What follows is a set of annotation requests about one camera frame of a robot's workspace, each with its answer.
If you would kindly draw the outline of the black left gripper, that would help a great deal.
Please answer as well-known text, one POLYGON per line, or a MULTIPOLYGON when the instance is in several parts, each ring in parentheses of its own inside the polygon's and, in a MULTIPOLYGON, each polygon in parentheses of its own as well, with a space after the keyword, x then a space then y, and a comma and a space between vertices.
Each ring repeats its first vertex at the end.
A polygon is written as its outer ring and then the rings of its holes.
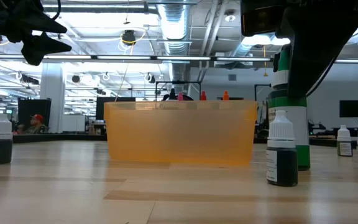
POLYGON ((71 51, 71 46, 45 33, 66 31, 65 26, 44 14, 40 0, 0 1, 0 35, 6 36, 11 42, 20 42, 25 37, 21 53, 30 65, 40 65, 48 54, 71 51), (31 35, 33 30, 43 33, 31 35))

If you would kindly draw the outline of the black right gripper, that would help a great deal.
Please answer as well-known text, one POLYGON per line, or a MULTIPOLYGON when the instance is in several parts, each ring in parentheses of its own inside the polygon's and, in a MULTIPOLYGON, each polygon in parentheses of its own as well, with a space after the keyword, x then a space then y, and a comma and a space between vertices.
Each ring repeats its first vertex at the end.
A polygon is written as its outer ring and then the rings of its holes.
MULTIPOLYGON (((294 39, 290 51, 287 95, 302 98, 329 70, 342 48, 358 28, 358 1, 280 0, 280 25, 276 35, 294 39), (333 38, 322 42, 308 38, 333 38)), ((273 72, 279 68, 280 52, 274 55, 273 72)))

